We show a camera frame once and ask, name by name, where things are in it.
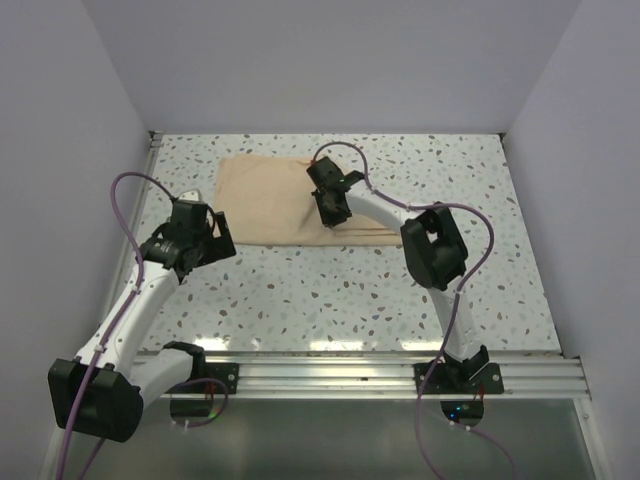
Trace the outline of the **beige cloth wrap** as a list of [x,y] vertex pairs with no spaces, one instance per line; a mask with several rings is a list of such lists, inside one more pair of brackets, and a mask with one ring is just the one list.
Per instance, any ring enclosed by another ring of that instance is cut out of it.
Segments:
[[215,211],[225,214],[236,244],[258,246],[399,246],[400,236],[362,215],[322,224],[305,157],[242,154],[220,161]]

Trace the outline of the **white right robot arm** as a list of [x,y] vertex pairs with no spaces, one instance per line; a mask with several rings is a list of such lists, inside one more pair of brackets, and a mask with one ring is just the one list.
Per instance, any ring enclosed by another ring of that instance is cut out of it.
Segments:
[[428,377],[427,390],[470,391],[489,355],[463,292],[468,250],[451,210],[438,205],[412,211],[369,188],[362,172],[344,173],[327,157],[314,160],[306,173],[324,226],[336,227],[357,214],[400,236],[407,270],[427,290],[447,337],[443,361]]

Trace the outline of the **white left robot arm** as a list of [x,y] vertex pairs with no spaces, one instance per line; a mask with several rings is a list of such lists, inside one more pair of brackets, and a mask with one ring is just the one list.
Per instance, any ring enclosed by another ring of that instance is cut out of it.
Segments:
[[71,360],[57,359],[48,384],[57,425],[116,442],[127,441],[143,411],[180,386],[201,390],[209,377],[203,348],[171,341],[143,365],[140,346],[166,301],[194,270],[235,256],[225,216],[188,190],[167,221],[140,247],[142,262],[91,339]]

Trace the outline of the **aluminium side rail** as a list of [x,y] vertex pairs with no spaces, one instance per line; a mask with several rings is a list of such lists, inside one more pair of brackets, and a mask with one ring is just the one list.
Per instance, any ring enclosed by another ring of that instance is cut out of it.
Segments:
[[[142,202],[145,197],[145,183],[154,183],[154,180],[151,178],[151,173],[153,171],[155,158],[157,157],[157,153],[161,145],[163,133],[158,131],[150,131],[149,137],[149,149],[145,160],[144,170],[122,172],[114,178],[110,186],[109,199],[111,202],[111,208],[115,215],[116,221],[118,222],[118,225],[125,235],[125,243],[122,247],[120,258],[118,260],[116,278],[109,294],[109,306],[114,307],[115,312],[112,312],[112,310],[108,311],[107,316],[105,317],[105,321],[101,324],[103,329],[99,329],[96,333],[95,339],[98,341],[98,343],[95,347],[92,348],[92,351],[94,353],[103,354],[107,351],[107,344],[113,336],[116,327],[125,317],[127,310],[134,302],[134,299],[140,295],[140,285],[144,279],[144,265],[143,261],[141,260],[140,247],[136,242],[134,234],[135,228],[138,225],[139,216],[141,214]],[[129,220],[126,220],[124,218],[117,198],[118,186],[124,179],[127,178],[137,178],[143,181],[142,186],[139,188],[139,191],[134,198],[133,211]],[[123,274],[124,267],[126,266],[125,260],[127,254],[133,255],[135,266],[137,267],[137,273],[134,275],[134,280],[131,283],[127,282],[124,285],[121,296],[116,297],[116,288],[120,285],[121,275]]]

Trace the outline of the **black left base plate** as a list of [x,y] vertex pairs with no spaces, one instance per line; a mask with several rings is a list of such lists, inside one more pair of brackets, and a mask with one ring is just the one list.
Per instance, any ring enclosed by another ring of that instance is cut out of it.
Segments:
[[223,389],[218,384],[195,383],[196,380],[205,378],[218,380],[226,386],[229,395],[235,395],[240,379],[240,364],[233,362],[207,363],[199,373],[192,373],[189,377],[181,378],[180,380],[163,380],[161,393],[223,394]]

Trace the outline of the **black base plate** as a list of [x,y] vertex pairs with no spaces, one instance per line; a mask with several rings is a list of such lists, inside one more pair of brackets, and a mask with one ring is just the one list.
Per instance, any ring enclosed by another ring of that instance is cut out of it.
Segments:
[[240,379],[240,364],[233,362],[207,363],[199,373],[192,373],[189,377],[181,378],[180,380],[163,380],[161,393],[223,394],[223,389],[218,384],[195,383],[196,380],[205,378],[218,380],[226,386],[229,395],[235,395]]
[[500,395],[505,392],[500,367],[497,363],[489,363],[471,379],[454,373],[444,363],[439,363],[422,386],[426,374],[431,367],[429,363],[413,365],[414,382],[417,393],[426,395]]

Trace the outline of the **aluminium front rail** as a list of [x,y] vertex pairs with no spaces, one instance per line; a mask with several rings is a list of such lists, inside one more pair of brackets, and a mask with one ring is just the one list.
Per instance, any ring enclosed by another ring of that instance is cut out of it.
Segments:
[[[240,364],[235,396],[242,399],[413,399],[413,365],[428,352],[358,355],[354,352],[233,354],[207,352],[206,364]],[[505,392],[500,395],[426,395],[440,399],[582,399],[590,395],[581,363],[560,356],[497,355]]]

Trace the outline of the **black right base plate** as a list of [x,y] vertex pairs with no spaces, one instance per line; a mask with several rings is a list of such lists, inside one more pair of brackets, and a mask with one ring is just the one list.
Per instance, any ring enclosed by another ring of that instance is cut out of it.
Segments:
[[414,382],[417,393],[426,395],[500,395],[505,392],[500,367],[497,363],[489,363],[471,379],[454,373],[444,363],[439,363],[422,386],[426,374],[431,367],[429,363],[413,365]]

